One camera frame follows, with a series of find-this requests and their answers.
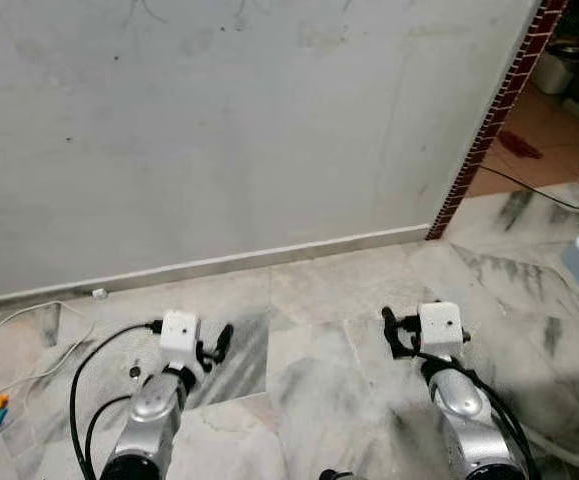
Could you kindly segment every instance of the floor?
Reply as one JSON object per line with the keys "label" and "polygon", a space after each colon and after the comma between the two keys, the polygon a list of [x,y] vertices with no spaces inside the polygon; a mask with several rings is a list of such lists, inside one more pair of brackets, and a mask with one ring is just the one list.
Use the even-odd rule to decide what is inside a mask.
{"label": "floor", "polygon": [[[484,165],[534,187],[579,182],[579,120],[563,110],[560,102],[560,97],[546,95],[527,83],[502,130],[522,137],[543,157],[518,158],[496,139]],[[467,196],[520,189],[503,177],[481,170]]]}
{"label": "floor", "polygon": [[[579,202],[579,185],[550,187]],[[579,429],[579,288],[560,262],[579,214],[526,193],[465,200],[446,238],[116,292],[69,305],[95,322],[92,341],[52,377],[12,391],[0,429],[0,480],[80,478],[68,435],[74,369],[121,326],[167,308],[197,312],[210,344],[226,323],[227,361],[192,392],[169,478],[316,480],[325,468],[370,480],[449,478],[438,416],[419,363],[394,361],[379,311],[457,303],[473,341],[464,361],[537,431]],[[0,333],[0,384],[55,364],[87,321],[47,308]],[[159,366],[157,338],[110,344],[82,378],[80,431],[107,399]],[[93,440],[96,471],[124,422],[118,406]],[[548,479],[579,478],[541,456]]]}

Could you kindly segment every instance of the red brick trim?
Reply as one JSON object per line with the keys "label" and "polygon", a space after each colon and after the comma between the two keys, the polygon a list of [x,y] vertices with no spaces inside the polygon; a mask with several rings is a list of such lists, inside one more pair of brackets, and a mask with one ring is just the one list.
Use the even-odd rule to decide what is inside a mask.
{"label": "red brick trim", "polygon": [[518,99],[525,82],[538,57],[545,48],[554,27],[568,0],[542,0],[542,4],[527,29],[525,38],[516,53],[502,82],[500,90],[494,97],[485,119],[478,129],[478,133],[471,144],[462,167],[454,180],[449,194],[445,199],[438,216],[427,233],[427,240],[436,240],[442,237],[451,217],[464,198],[469,185],[473,181],[485,153],[491,142],[498,134],[509,110]]}

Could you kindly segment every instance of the white wall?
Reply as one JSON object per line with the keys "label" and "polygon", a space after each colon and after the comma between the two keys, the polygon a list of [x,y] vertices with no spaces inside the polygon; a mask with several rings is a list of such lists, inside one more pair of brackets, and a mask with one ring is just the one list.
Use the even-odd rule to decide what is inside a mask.
{"label": "white wall", "polygon": [[536,3],[145,2],[0,0],[0,294],[431,222]]}

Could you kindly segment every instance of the black cable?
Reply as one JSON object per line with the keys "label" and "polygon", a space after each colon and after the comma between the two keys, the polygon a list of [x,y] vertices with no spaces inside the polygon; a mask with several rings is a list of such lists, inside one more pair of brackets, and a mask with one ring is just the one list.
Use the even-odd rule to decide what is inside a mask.
{"label": "black cable", "polygon": [[510,177],[509,175],[507,175],[507,174],[505,174],[505,173],[499,172],[498,170],[495,170],[495,169],[493,169],[493,168],[485,167],[484,165],[480,165],[480,168],[483,169],[483,170],[486,170],[486,171],[488,171],[488,172],[495,173],[496,175],[500,175],[501,177],[504,177],[504,178],[506,178],[506,179],[509,180],[509,181],[512,181],[512,182],[514,182],[514,183],[517,183],[518,185],[526,188],[527,190],[531,190],[532,192],[537,193],[538,195],[541,195],[541,196],[543,196],[543,197],[545,197],[545,198],[548,198],[548,199],[551,200],[552,202],[559,203],[560,205],[563,205],[563,206],[565,206],[565,207],[573,208],[574,210],[579,210],[579,206],[578,206],[578,205],[572,205],[571,203],[567,203],[567,202],[565,202],[564,200],[560,200],[559,198],[552,197],[551,195],[547,195],[546,193],[541,192],[541,191],[538,190],[537,188],[534,188],[534,187],[532,187],[532,186],[530,186],[530,185],[527,185],[527,184],[524,183],[524,182],[521,182],[521,181],[518,180],[517,178]]}
{"label": "black cable", "polygon": [[153,323],[141,323],[137,325],[132,325],[130,327],[123,328],[122,330],[114,333],[109,338],[107,338],[104,342],[98,345],[88,356],[83,360],[80,364],[76,373],[73,376],[73,380],[71,381],[71,392],[69,394],[69,428],[71,430],[71,442],[73,443],[73,449],[76,452],[76,458],[78,459],[78,465],[80,466],[80,470],[82,471],[85,480],[96,480],[96,476],[92,469],[89,468],[85,457],[82,453],[82,448],[80,446],[80,440],[78,439],[78,427],[76,425],[76,390],[78,388],[78,379],[80,378],[80,374],[82,370],[85,368],[89,360],[100,351],[102,347],[107,345],[109,342],[118,338],[120,335],[127,333],[131,330],[138,330],[140,328],[151,328],[153,330],[154,324]]}
{"label": "black cable", "polygon": [[463,375],[471,379],[471,381],[473,381],[476,387],[483,390],[487,395],[487,397],[489,398],[491,406],[498,413],[500,421],[509,431],[509,434],[512,436],[512,438],[518,445],[518,448],[520,448],[520,451],[525,457],[525,460],[527,462],[527,469],[529,470],[529,478],[531,480],[539,480],[541,478],[540,470],[538,469],[538,466],[536,465],[533,455],[531,454],[529,441],[527,440],[527,437],[524,433],[524,430],[522,429],[522,426],[520,425],[520,422],[515,417],[511,409],[507,406],[507,404],[498,396],[498,394],[495,392],[494,389],[492,389],[489,385],[480,380],[480,378],[478,377],[478,375],[476,375],[475,372],[467,370],[455,362],[448,362],[447,360],[444,360],[435,355],[431,355],[429,353],[415,352],[414,350],[411,349],[407,350],[410,352],[411,356],[417,356],[430,362],[436,362],[437,364],[440,364],[443,367],[457,370],[458,372],[462,373]]}
{"label": "black cable", "polygon": [[129,400],[131,395],[123,395],[122,397],[116,397],[113,400],[109,400],[105,403],[102,407],[100,407],[96,413],[93,414],[91,418],[91,422],[89,422],[89,427],[87,427],[87,436],[85,438],[85,461],[87,462],[88,467],[93,472],[93,463],[91,461],[91,439],[93,437],[93,429],[96,426],[96,422],[98,421],[98,417],[102,415],[107,408],[109,408],[114,403],[122,402],[123,400]]}

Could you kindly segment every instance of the baseboard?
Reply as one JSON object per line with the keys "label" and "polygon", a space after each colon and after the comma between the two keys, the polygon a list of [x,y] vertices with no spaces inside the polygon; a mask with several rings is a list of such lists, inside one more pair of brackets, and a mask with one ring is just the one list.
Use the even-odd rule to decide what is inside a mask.
{"label": "baseboard", "polygon": [[258,250],[194,262],[117,275],[113,277],[84,280],[35,290],[15,292],[0,296],[0,311],[21,308],[48,300],[69,300],[89,296],[92,290],[104,288],[108,292],[147,287],[160,283],[177,282],[189,278],[266,267],[280,263],[309,260],[327,255],[352,252],[366,248],[384,247],[398,243],[423,240],[429,224],[384,230],[363,235],[341,237],[323,242],[311,242],[289,247]]}

